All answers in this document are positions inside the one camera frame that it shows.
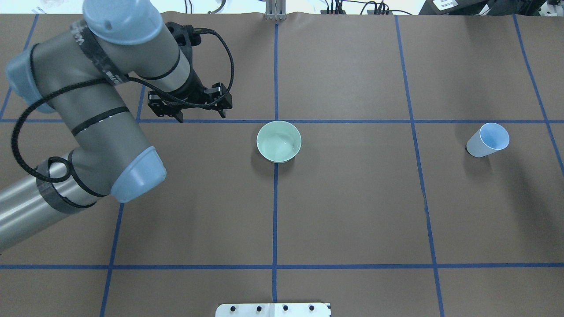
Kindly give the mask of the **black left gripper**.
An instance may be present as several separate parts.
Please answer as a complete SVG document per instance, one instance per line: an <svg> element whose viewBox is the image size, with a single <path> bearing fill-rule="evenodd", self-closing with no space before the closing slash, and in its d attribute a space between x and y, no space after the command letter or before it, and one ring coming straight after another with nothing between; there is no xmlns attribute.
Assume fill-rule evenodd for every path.
<svg viewBox="0 0 564 317"><path fill-rule="evenodd" d="M206 88L198 75L193 75L187 82L169 95L185 103L197 104L197 106L185 106L176 100L165 96L163 93L150 90L148 92L148 106L158 117L173 117L179 123L184 122L182 110L190 108L201 108L204 110L217 111L220 117L227 117L227 110L233 108L232 96L227 88L218 82Z"/></svg>

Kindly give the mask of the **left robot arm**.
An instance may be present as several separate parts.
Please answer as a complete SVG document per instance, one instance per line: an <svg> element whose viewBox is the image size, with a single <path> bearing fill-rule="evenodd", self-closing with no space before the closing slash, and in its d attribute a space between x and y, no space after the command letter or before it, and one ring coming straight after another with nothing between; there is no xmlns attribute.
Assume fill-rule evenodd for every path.
<svg viewBox="0 0 564 317"><path fill-rule="evenodd" d="M149 88L155 115L183 122L183 109L232 108L230 90L206 88L193 68L192 48L208 28L163 22L149 0L85 0L68 31L27 48L6 66L10 88L27 104L10 146L26 177L1 192L1 250L5 251L106 196L126 203L167 177L157 150L116 87ZM56 112L78 147L33 167L19 148L34 111Z"/></svg>

